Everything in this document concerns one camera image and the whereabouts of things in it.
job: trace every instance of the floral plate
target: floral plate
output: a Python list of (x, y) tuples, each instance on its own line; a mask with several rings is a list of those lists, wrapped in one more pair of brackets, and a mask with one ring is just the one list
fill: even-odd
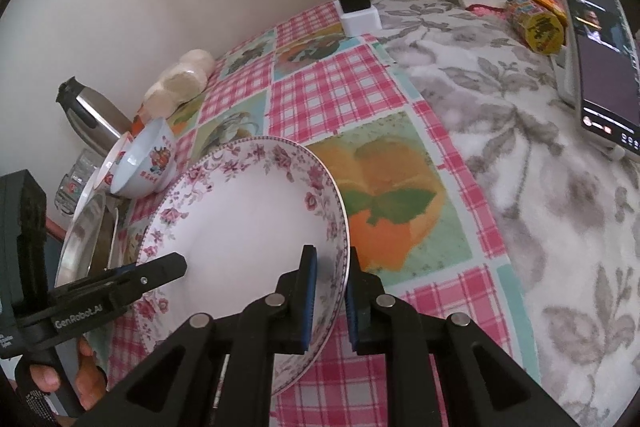
[(303, 245), (318, 251), (311, 343), (305, 355), (276, 355), (273, 394), (302, 376), (334, 326), (349, 268), (346, 212), (326, 167), (292, 141), (256, 136), (209, 153), (169, 188), (140, 245), (138, 264), (177, 251), (188, 266), (135, 305), (146, 351), (194, 313), (232, 315), (273, 292)]

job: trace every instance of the silver rivet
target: silver rivet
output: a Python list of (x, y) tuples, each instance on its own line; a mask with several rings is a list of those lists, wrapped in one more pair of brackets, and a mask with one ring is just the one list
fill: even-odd
[(458, 312), (451, 314), (451, 322), (457, 326), (468, 326), (471, 324), (471, 317), (466, 313)]
[(388, 293), (383, 293), (376, 297), (376, 304), (382, 308), (391, 308), (391, 306), (396, 304), (396, 298)]
[(206, 313), (196, 313), (189, 319), (189, 324), (192, 328), (204, 328), (209, 324), (209, 315)]
[(280, 293), (271, 293), (264, 298), (264, 301), (267, 303), (267, 306), (277, 308), (284, 304), (285, 298), (284, 295)]

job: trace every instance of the human hand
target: human hand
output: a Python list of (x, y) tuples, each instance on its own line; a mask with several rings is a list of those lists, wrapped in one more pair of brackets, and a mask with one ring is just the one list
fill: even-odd
[[(46, 365), (32, 365), (31, 378), (43, 393), (55, 393), (60, 387), (60, 376)], [(103, 373), (95, 364), (94, 350), (84, 337), (78, 339), (78, 374), (76, 388), (85, 410), (91, 409), (107, 393)]]

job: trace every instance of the kettle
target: kettle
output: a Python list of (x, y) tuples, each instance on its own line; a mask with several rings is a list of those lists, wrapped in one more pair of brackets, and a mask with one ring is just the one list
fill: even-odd
[(107, 156), (120, 136), (131, 129), (131, 121), (113, 103), (74, 76), (60, 84), (56, 102), (78, 136), (102, 156)]

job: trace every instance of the smartphone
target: smartphone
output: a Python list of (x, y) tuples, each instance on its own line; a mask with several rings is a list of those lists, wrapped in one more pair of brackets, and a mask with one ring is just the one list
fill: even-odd
[(640, 161), (638, 50), (619, 0), (563, 0), (581, 133)]

